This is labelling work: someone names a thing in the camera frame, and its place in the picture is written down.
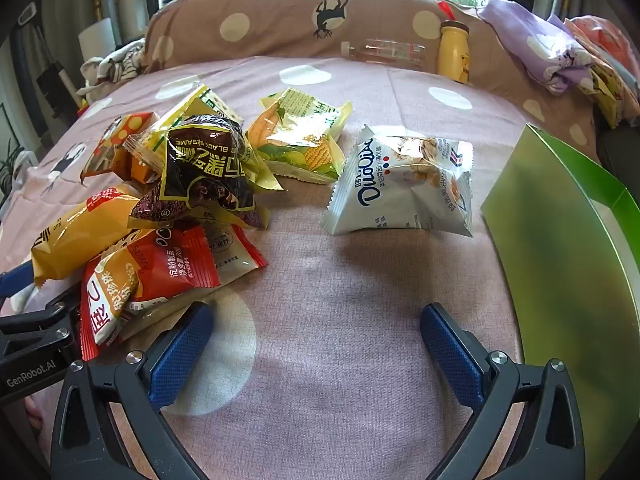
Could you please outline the white Diovo snack bag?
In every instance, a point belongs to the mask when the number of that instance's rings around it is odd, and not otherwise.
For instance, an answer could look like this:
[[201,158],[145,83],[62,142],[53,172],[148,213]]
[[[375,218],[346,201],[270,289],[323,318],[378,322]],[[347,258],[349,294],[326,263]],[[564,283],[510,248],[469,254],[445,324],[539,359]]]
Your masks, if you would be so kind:
[[472,234],[470,142],[404,127],[365,126],[334,185],[321,226],[332,235],[366,229]]

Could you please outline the orange mushroom snack bag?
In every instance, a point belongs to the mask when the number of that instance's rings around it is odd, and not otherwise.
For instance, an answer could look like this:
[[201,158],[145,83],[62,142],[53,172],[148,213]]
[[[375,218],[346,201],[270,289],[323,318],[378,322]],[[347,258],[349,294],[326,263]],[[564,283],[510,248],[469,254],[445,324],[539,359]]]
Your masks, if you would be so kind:
[[116,174],[123,181],[150,184],[155,172],[134,156],[125,146],[130,136],[142,133],[158,116],[154,112],[140,112],[117,117],[103,133],[96,148],[81,170],[80,180],[101,174]]

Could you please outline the purple folded cloth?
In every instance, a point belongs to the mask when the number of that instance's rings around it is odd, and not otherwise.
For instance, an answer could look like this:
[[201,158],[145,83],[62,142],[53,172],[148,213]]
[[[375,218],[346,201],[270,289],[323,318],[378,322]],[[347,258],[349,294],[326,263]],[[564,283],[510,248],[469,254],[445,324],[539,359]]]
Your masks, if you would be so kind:
[[591,54],[562,26],[543,20],[519,3],[489,0],[477,11],[529,77],[559,96],[569,88],[594,91]]

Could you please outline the brown polka dot bolster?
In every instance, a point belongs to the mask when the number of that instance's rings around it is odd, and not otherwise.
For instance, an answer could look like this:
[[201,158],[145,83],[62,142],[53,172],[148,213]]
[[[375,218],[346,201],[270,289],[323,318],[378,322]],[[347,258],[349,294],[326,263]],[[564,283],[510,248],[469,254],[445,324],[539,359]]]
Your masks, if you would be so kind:
[[[476,11],[455,8],[454,14],[469,27],[472,86],[502,96],[548,133],[596,157],[588,98],[578,89],[554,96]],[[339,58],[377,39],[424,47],[422,68],[435,73],[444,18],[437,0],[174,0],[149,22],[143,63],[153,73],[257,55]]]

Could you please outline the white black crumpled cloth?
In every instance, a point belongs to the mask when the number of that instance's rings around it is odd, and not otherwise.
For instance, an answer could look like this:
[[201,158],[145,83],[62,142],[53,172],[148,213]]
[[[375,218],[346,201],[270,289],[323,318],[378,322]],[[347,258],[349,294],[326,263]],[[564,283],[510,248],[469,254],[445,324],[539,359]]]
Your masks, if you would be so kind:
[[145,71],[144,51],[145,40],[141,38],[125,44],[105,58],[89,58],[80,66],[85,85],[76,94],[89,104],[106,98]]

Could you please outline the black sesame snack bag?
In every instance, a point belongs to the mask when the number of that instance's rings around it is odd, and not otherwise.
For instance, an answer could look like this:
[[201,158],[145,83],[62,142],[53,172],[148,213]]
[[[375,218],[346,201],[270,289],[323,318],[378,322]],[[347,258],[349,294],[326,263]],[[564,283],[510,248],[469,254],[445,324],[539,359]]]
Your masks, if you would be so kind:
[[217,114],[186,118],[168,131],[160,183],[132,207],[128,226],[152,229],[194,219],[265,229],[269,214],[255,203],[246,154],[233,120]]

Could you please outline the red orange snack bag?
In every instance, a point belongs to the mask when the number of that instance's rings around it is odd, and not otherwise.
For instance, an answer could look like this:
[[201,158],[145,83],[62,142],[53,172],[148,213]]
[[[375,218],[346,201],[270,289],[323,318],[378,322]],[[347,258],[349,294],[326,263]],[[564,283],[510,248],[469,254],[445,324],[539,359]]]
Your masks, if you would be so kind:
[[89,361],[139,312],[220,278],[205,230],[134,230],[87,263],[81,284],[79,341]]

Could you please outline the yellow patterned cloth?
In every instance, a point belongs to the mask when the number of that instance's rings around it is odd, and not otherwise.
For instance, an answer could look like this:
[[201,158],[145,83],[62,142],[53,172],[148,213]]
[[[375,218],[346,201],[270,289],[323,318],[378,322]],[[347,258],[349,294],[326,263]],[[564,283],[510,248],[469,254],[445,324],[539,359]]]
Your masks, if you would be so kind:
[[598,104],[606,122],[617,127],[625,118],[626,84],[612,67],[594,63],[590,66],[591,97]]

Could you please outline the pink orange folded cloth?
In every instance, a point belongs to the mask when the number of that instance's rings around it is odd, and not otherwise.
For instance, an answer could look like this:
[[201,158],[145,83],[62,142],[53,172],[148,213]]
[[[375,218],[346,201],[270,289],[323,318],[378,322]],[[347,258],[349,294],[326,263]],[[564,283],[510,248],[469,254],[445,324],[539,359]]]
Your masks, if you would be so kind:
[[594,15],[566,18],[564,25],[580,32],[625,81],[636,101],[639,101],[639,53],[625,34],[611,21]]

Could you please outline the yellow green corn snack bag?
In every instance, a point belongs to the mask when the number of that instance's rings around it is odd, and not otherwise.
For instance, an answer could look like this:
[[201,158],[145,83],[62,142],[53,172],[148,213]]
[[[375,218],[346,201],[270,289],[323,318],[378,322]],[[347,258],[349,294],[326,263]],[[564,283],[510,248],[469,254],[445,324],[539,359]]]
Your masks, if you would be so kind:
[[276,176],[331,184],[341,175],[345,155],[338,145],[352,103],[335,107],[287,88],[260,100],[260,114],[247,130],[257,154]]

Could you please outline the white blue cracker bag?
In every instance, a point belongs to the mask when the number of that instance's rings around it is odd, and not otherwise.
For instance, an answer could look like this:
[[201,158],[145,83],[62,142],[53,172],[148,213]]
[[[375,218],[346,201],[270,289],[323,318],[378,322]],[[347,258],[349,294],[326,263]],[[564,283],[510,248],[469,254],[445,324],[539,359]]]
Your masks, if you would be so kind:
[[209,250],[212,252],[220,284],[214,288],[194,288],[174,298],[158,297],[145,301],[133,301],[128,310],[134,317],[118,333],[124,341],[146,330],[163,319],[183,311],[193,301],[209,299],[213,292],[242,278],[247,273],[264,268],[266,259],[250,242],[244,231],[235,224],[204,224]]

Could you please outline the yellow rice cracker bag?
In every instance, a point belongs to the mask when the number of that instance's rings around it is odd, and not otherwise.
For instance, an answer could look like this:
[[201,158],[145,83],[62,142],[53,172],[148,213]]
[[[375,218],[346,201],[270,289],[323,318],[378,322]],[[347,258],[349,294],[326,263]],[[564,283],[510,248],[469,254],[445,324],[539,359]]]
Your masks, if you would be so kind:
[[139,197],[125,185],[87,198],[47,226],[32,244],[34,283],[64,280],[104,249],[125,237]]

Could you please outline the pink polka dot sheet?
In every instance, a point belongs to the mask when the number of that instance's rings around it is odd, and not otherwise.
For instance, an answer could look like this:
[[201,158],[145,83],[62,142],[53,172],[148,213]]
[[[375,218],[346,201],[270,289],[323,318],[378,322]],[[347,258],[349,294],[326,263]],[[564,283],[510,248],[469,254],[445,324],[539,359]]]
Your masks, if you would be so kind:
[[[469,141],[476,204],[527,120],[487,90],[341,58],[249,58],[141,76],[90,107],[29,171],[2,222],[2,269],[22,263],[63,212],[114,184],[78,174],[116,117],[163,113],[197,84],[246,122],[264,96],[288,87],[350,103],[343,148],[363,127]],[[482,218],[468,237],[409,229],[333,236],[320,226],[330,195],[326,186],[286,179],[280,192],[262,196],[270,225],[250,239],[268,264],[218,292],[212,340],[165,412],[210,478],[425,478],[468,417],[424,348],[419,315],[429,302],[486,347],[521,355]]]

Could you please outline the grey sofa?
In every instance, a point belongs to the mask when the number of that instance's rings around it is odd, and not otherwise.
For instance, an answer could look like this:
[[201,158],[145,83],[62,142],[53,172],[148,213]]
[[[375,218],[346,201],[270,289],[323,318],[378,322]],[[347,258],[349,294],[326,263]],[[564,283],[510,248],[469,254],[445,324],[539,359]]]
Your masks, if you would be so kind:
[[636,203],[640,198],[639,128],[621,122],[598,133],[597,154],[602,166],[628,188]]

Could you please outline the clear plastic water bottle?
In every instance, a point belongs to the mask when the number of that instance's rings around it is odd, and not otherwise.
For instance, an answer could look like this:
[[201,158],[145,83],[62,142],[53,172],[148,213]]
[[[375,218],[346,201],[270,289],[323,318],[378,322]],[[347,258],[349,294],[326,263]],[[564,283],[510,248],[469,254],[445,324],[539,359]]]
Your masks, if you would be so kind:
[[426,70],[426,47],[392,40],[366,39],[341,42],[341,55],[353,61]]

